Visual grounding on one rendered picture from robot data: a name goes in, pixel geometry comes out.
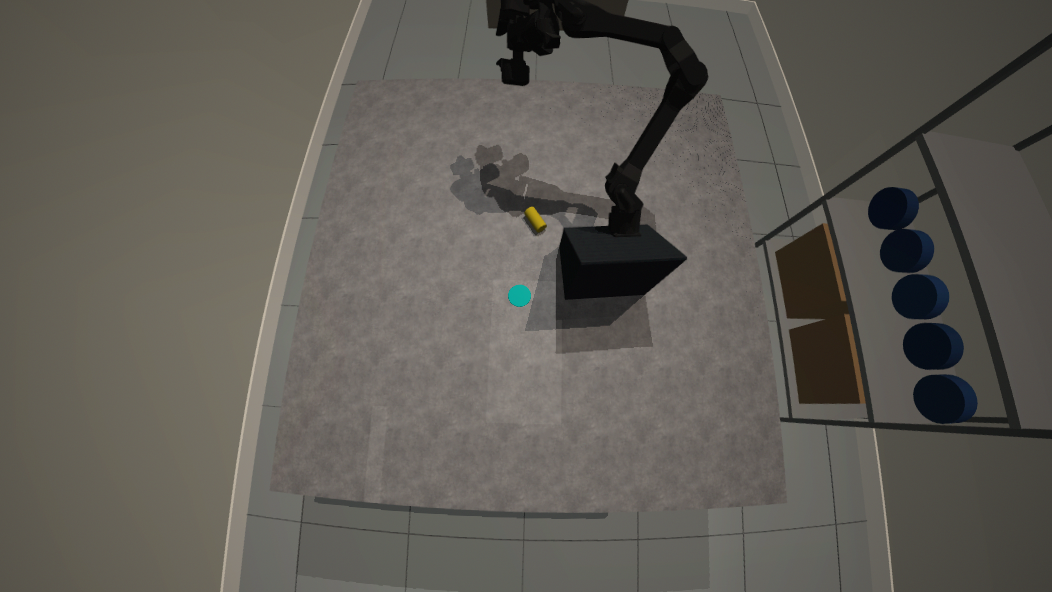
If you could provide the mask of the teal circle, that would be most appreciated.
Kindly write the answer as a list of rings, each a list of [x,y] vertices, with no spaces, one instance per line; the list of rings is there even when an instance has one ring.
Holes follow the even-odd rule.
[[[522,307],[529,303],[531,292],[524,285],[515,285],[509,290],[508,298],[514,306]]]

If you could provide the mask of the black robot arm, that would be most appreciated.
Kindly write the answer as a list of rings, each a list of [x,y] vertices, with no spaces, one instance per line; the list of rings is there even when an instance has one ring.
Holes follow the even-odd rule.
[[[543,43],[543,47],[530,49],[540,56],[559,48],[559,19],[562,30],[571,38],[610,37],[655,47],[662,53],[671,75],[663,100],[632,152],[621,165],[614,163],[605,176],[605,190],[616,204],[609,213],[609,231],[614,237],[641,236],[639,225],[644,203],[635,192],[642,170],[679,111],[706,85],[706,66],[675,26],[611,14],[584,0],[523,0],[523,3],[530,5],[530,9],[539,9],[524,19],[522,32],[529,43]]]

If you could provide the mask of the yellow cylinder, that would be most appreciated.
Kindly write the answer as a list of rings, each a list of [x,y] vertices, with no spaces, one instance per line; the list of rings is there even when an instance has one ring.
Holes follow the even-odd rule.
[[[527,217],[527,219],[529,220],[529,222],[533,225],[533,227],[535,228],[537,232],[541,232],[542,230],[544,230],[547,227],[547,225],[545,224],[545,222],[543,221],[543,219],[541,218],[541,216],[538,215],[537,209],[534,207],[528,208],[524,212],[524,215]]]

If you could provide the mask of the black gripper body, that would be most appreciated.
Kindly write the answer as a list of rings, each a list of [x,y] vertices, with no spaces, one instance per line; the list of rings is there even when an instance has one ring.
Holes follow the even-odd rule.
[[[501,0],[501,9],[507,24],[507,48],[513,52],[513,59],[507,60],[502,67],[502,83],[507,85],[528,85],[530,83],[530,67],[523,60],[523,52],[532,52],[532,47],[543,47],[543,43],[533,45],[525,39],[522,23],[530,15],[530,5],[523,0]]]

